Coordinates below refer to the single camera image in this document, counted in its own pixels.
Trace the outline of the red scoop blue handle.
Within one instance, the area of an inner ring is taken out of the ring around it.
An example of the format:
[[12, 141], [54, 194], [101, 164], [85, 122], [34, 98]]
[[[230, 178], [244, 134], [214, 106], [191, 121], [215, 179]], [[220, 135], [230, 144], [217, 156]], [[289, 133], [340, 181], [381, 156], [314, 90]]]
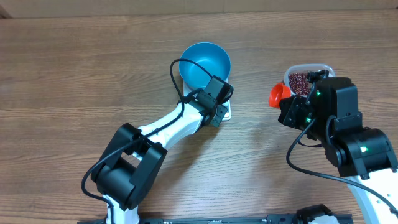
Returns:
[[280, 101], [290, 97], [290, 88], [283, 83], [278, 83], [272, 88], [269, 94], [268, 104], [270, 107], [279, 108]]

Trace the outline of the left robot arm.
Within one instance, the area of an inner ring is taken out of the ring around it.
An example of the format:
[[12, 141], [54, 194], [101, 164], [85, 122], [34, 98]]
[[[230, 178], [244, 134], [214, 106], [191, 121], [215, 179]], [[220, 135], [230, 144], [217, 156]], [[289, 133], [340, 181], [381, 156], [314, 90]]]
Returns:
[[86, 176], [108, 206], [105, 223], [139, 223], [137, 207], [149, 193], [168, 150], [204, 126], [218, 127], [234, 88], [212, 77], [204, 88], [180, 96], [177, 107], [160, 120], [135, 128], [122, 125]]

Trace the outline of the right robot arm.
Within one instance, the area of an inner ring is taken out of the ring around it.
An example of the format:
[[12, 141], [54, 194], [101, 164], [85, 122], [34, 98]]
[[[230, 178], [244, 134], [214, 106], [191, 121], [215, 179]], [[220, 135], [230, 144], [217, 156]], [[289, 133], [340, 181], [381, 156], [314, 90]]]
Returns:
[[347, 77], [310, 79], [307, 96], [294, 95], [279, 101], [279, 122], [299, 129], [319, 141], [337, 177], [306, 170], [288, 161], [304, 174], [348, 185], [366, 223], [397, 223], [397, 157], [387, 135], [363, 126], [358, 109], [358, 89]]

